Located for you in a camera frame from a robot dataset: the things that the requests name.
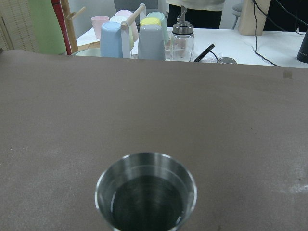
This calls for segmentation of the steel jigger cup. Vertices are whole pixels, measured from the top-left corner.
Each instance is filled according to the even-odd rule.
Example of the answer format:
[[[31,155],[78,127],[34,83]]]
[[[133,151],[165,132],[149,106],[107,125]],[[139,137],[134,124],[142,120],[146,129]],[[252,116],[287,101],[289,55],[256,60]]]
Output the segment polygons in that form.
[[[94,201],[114,231],[177,231],[195,208],[197,187],[190,171],[171,156],[137,153],[101,174]]]

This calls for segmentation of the grey plastic cup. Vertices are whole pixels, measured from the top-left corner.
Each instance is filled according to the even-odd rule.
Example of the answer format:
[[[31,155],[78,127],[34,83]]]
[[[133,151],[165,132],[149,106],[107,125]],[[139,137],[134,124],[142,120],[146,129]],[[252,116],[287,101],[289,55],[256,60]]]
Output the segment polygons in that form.
[[[160,25],[143,25],[140,27],[138,58],[165,60],[165,44]]]

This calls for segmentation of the glass dispenser jar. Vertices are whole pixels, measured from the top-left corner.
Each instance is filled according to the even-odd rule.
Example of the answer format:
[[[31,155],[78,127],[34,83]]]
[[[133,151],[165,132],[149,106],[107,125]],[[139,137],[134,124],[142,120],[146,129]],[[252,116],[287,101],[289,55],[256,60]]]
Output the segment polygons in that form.
[[[190,62],[194,48],[194,26],[186,21],[187,8],[181,6],[177,22],[173,25],[171,33],[170,59],[172,61]]]

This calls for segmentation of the metal jar lid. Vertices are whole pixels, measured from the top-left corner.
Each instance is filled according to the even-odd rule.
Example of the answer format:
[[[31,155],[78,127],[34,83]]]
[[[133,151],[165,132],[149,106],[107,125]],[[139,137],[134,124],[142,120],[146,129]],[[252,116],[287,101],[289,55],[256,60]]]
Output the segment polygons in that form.
[[[221,57],[217,60],[219,64],[237,64],[236,60],[230,57]]]

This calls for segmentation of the blue plastic cup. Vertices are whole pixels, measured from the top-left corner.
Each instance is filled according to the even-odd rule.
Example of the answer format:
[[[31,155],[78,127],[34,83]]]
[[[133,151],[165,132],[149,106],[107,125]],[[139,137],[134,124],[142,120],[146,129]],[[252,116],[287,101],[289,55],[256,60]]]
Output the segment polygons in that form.
[[[105,22],[101,26],[101,57],[122,58],[121,25],[118,22]]]

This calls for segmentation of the white cup rack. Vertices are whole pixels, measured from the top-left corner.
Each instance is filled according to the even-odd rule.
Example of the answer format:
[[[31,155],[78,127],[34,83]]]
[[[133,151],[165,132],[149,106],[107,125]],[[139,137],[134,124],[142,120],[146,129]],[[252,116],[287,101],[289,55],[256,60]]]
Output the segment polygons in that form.
[[[130,58],[130,38],[129,38],[129,27],[135,21],[136,17],[140,18],[140,20],[146,17],[146,5],[141,3],[139,8],[135,10],[135,12],[125,21],[121,22],[121,38],[122,38],[122,55],[123,58]]]

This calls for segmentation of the yellow plastic cup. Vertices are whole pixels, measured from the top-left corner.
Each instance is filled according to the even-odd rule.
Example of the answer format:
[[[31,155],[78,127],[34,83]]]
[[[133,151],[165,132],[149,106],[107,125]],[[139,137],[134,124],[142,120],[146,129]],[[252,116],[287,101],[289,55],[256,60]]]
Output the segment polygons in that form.
[[[161,26],[161,21],[156,17],[146,17],[140,21],[140,27],[145,25],[159,25]]]

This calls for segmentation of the green plastic cup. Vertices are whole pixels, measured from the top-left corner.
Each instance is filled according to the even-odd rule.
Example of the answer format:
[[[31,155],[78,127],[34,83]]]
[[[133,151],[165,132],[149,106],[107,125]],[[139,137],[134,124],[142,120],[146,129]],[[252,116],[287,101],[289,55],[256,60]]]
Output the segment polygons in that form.
[[[167,20],[166,20],[165,15],[161,12],[151,12],[146,17],[147,18],[154,17],[154,18],[159,19],[160,25],[161,25],[161,28],[162,28],[162,31],[163,31],[164,43],[165,43],[165,45],[167,45],[170,38],[169,38],[169,35],[168,35]]]

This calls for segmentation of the pink plastic cup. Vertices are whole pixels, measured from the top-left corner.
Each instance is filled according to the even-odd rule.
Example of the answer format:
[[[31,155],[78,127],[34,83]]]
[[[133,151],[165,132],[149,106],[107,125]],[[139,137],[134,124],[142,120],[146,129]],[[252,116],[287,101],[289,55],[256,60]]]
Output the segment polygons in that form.
[[[103,23],[108,21],[109,21],[108,16],[94,16],[91,18],[92,26],[97,39],[101,38],[101,27]]]

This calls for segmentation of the wooden coat stand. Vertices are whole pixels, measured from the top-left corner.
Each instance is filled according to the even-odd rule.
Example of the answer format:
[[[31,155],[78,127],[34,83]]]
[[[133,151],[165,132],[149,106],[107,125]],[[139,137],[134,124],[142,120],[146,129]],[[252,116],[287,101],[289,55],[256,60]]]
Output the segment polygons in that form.
[[[77,46],[77,39],[75,36],[73,20],[77,18],[80,14],[82,14],[85,11],[86,7],[85,6],[82,7],[77,12],[71,12],[68,0],[60,0],[60,2],[64,14],[64,20],[68,34],[68,40],[70,43],[71,53],[75,53],[78,51],[78,46]]]

